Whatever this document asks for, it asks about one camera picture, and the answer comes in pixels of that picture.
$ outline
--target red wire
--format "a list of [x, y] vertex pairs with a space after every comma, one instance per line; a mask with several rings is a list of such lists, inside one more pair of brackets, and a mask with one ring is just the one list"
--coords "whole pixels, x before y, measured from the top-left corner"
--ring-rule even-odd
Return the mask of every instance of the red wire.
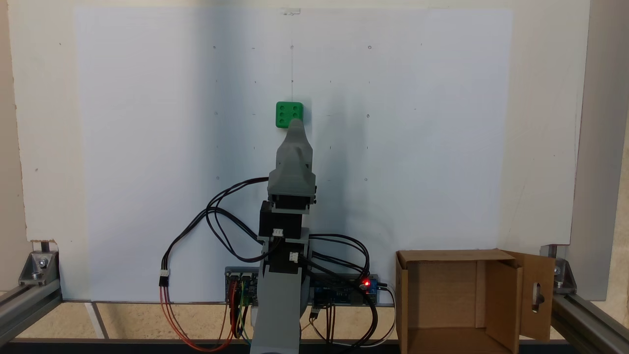
[[[235, 285], [233, 285], [230, 288], [230, 303], [233, 304], [234, 303], [234, 291], [235, 289]], [[231, 314], [231, 318], [230, 318], [230, 322], [231, 322], [231, 331], [230, 331], [230, 335], [227, 337], [227, 340], [225, 342], [223, 342], [222, 345], [220, 345], [217, 348], [213, 348], [213, 349], [208, 349], [208, 348], [202, 348], [196, 344], [194, 344], [194, 342], [192, 342], [192, 340], [188, 337], [188, 335], [183, 331], [183, 329], [181, 328], [181, 326], [179, 325], [179, 323], [177, 322], [177, 319], [175, 318], [175, 313], [172, 310], [172, 306], [170, 303], [170, 294], [168, 291], [168, 288], [166, 287], [160, 287], [160, 293], [159, 293], [159, 297], [160, 297], [160, 306], [162, 308], [162, 312], [164, 313], [164, 316], [166, 317], [166, 320], [168, 321], [168, 324], [170, 324], [171, 328], [175, 331], [175, 334], [177, 334], [177, 336], [188, 346], [190, 346], [193, 349], [199, 350], [199, 351], [203, 351], [206, 353], [212, 353], [212, 352], [216, 352], [216, 351], [220, 351], [225, 349], [230, 343], [231, 343], [231, 339], [233, 338], [233, 328], [234, 325], [236, 324], [235, 319], [233, 318], [233, 313]], [[225, 312], [223, 313], [223, 325], [221, 327], [221, 334], [219, 334], [219, 340], [221, 338], [221, 336], [223, 335], [223, 328], [225, 327], [225, 316], [227, 313], [227, 308], [225, 308]]]

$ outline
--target green cube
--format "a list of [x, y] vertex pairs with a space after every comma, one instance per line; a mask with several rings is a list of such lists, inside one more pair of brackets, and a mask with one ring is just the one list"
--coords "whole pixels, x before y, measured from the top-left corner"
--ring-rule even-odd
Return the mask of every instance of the green cube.
[[304, 120], [304, 105], [299, 102], [277, 102], [276, 127], [288, 128], [293, 119]]

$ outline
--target robotic arm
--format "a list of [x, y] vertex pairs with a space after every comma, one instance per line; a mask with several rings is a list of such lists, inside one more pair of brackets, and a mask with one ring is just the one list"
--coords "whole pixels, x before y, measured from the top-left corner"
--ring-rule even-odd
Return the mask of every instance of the robotic arm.
[[301, 221], [316, 202], [312, 160], [303, 122], [293, 119], [277, 150], [276, 168], [269, 174], [269, 199], [260, 209], [263, 252], [275, 250], [260, 263], [251, 354], [299, 353], [299, 319], [308, 305], [310, 279], [298, 258], [310, 258], [309, 231]]

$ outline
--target open cardboard box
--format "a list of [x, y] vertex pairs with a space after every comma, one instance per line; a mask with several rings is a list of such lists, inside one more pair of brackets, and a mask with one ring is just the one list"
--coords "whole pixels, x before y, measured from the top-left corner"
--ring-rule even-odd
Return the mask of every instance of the open cardboard box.
[[555, 260], [500, 249], [398, 251], [397, 331], [407, 353], [518, 353], [550, 339]]

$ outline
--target box handle hole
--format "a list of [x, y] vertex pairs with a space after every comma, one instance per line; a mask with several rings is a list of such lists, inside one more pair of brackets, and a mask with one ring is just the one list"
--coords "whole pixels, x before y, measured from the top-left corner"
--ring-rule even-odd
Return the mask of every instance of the box handle hole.
[[533, 283], [533, 304], [531, 309], [537, 313], [540, 310], [540, 305], [544, 303], [544, 295], [542, 295], [542, 287], [539, 283]]

